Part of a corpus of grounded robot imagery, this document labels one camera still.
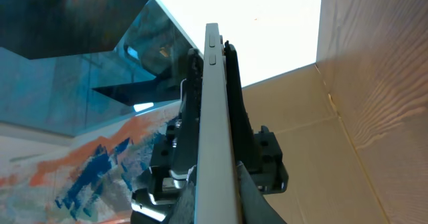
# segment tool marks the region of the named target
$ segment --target colorful mural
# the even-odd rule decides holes
[[[147,168],[153,145],[178,111],[179,103],[175,103],[132,117],[113,124],[117,125],[114,134],[93,134],[92,141],[76,141],[69,151],[39,156],[3,170],[0,223],[129,220],[132,180]],[[103,129],[107,133],[111,126]]]

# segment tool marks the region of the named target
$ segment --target dark ceiling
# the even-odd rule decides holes
[[[0,46],[27,59],[111,51],[148,0],[0,0]]]

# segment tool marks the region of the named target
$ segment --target painted wall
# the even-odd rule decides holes
[[[73,139],[69,148],[1,169],[0,223],[93,223],[130,216],[131,179],[179,103]]]
[[[14,162],[19,162],[26,158],[68,149],[64,146],[8,136],[0,136],[0,148],[0,166],[2,169],[9,168]]]

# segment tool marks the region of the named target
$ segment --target blue paint stroke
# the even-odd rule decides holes
[[[129,138],[127,138],[126,140],[122,141],[122,143],[114,147],[113,158],[116,164],[118,164],[118,155],[126,150],[126,148],[128,147],[128,144],[129,144]]]
[[[70,210],[72,203],[74,203],[73,208],[70,210],[70,215],[77,220],[76,213],[82,205],[78,198],[79,192],[89,184],[95,186],[100,180],[100,177],[106,174],[111,168],[112,164],[109,161],[106,148],[99,145],[92,156],[92,160],[86,165],[86,168],[75,181],[73,186],[67,191],[67,194],[62,201],[60,202],[57,199],[55,200],[56,205],[61,208],[62,204],[64,204],[67,209]]]
[[[15,193],[8,195],[6,198],[6,213],[10,217],[16,217],[18,213],[13,208],[13,204],[17,203],[17,196]]]
[[[132,150],[124,156],[120,163],[118,163],[118,155],[123,153],[130,146],[130,143],[132,144],[129,138],[114,147],[110,153],[108,153],[106,148],[102,145],[98,146],[81,175],[64,194],[65,197],[62,199],[57,197],[55,200],[56,205],[58,208],[62,208],[62,206],[65,205],[66,208],[70,210],[70,215],[74,220],[77,220],[78,211],[82,207],[83,212],[91,217],[93,215],[94,203],[101,197],[104,189],[103,185],[99,184],[100,179],[107,174],[107,179],[112,181],[109,173],[113,167],[112,163],[122,167],[123,173],[120,174],[120,177],[125,182],[127,189],[132,191],[131,180],[147,169],[153,146],[163,141],[163,138],[163,134],[155,132],[151,136],[145,138],[143,143],[139,143],[137,149]],[[91,185],[94,192],[89,198],[89,201],[82,203],[78,195],[88,185]]]
[[[100,183],[100,185],[98,185],[94,193],[92,193],[91,197],[89,198],[89,201],[85,204],[85,207],[83,208],[83,212],[87,214],[87,216],[92,216],[92,205],[100,198],[102,191],[103,185],[102,183]]]
[[[123,169],[124,172],[128,172],[128,169],[126,168],[126,166],[123,163],[123,161],[120,163],[120,165],[122,166],[122,169]]]
[[[124,173],[120,174],[120,177],[122,177],[122,180],[125,182],[126,187],[128,187],[128,190],[132,191],[131,181],[128,178],[126,178],[126,176],[124,175]]]

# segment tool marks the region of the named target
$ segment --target white wall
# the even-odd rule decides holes
[[[0,169],[39,154],[67,149],[73,138],[0,123]]]

